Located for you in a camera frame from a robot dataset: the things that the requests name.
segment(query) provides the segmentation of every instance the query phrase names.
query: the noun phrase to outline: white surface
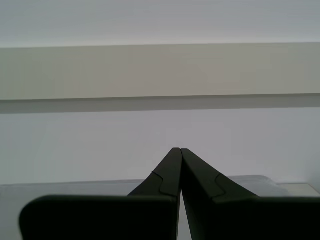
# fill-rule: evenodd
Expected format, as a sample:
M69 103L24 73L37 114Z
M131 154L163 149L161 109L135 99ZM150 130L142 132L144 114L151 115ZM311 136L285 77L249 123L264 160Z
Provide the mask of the white surface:
M258 196L280 197L288 192L265 176L230 177L237 184ZM102 195L126 196L142 180L75 182L58 184L0 185L0 239L20 240L18 218L30 201L46 195ZM178 240L191 240L187 213L181 195Z
M0 47L319 42L318 0L2 0Z
M320 43L0 49L0 100L319 94Z
M227 176L320 189L319 123L319 107L0 114L0 184L143 179L180 147Z
M320 197L320 194L307 183L278 184L278 186L286 189L294 197Z

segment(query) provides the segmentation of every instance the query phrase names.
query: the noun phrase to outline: white wall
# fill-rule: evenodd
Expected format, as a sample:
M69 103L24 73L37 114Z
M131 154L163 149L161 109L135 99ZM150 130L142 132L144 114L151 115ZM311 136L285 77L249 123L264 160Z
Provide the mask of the white wall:
M318 0L3 0L0 47L320 41Z
M316 0L1 1L0 47L319 42L319 10ZM320 190L319 97L183 101L0 102L0 184L142 179L182 147L226 175Z
M51 113L38 111L37 102L11 103L0 114L0 184L143 179L171 148L180 147L226 175L309 182L320 190L320 107L309 107L305 98L291 97L293 105L305 102L299 108L285 108L286 97L282 103L257 97L257 105L248 104L255 97L239 98L244 104L238 106L237 99L232 105L227 97L189 99L186 104L193 103L194 109L186 110L178 110L183 104L174 99L139 99L129 111L121 111L126 102L119 99L112 104L120 111L96 112L62 101L55 112L52 106L47 109ZM319 96L312 100L320 103ZM146 110L137 110L141 102ZM155 102L156 110L150 110ZM274 108L277 102L283 107ZM73 104L73 111L64 112L63 103ZM164 110L166 105L177 109Z

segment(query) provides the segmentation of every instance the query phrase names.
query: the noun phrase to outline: white shelf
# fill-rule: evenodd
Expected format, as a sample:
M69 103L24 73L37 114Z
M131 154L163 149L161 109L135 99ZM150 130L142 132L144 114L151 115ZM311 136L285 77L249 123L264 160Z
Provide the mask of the white shelf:
M0 49L0 100L320 93L320 43Z

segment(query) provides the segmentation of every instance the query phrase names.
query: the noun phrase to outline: ceiling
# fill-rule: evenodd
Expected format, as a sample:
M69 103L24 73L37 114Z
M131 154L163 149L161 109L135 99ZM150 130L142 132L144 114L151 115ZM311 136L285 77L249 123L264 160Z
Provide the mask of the ceiling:
M319 0L3 0L0 48L320 42Z

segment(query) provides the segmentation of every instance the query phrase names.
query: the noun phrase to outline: black plastic part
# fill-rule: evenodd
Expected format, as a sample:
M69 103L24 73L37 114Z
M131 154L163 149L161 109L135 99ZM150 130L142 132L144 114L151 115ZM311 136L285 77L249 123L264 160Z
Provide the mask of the black plastic part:
M181 187L193 240L318 234L320 198L262 198L182 149Z
M20 214L24 240L176 240L182 154L173 148L129 196L45 196Z

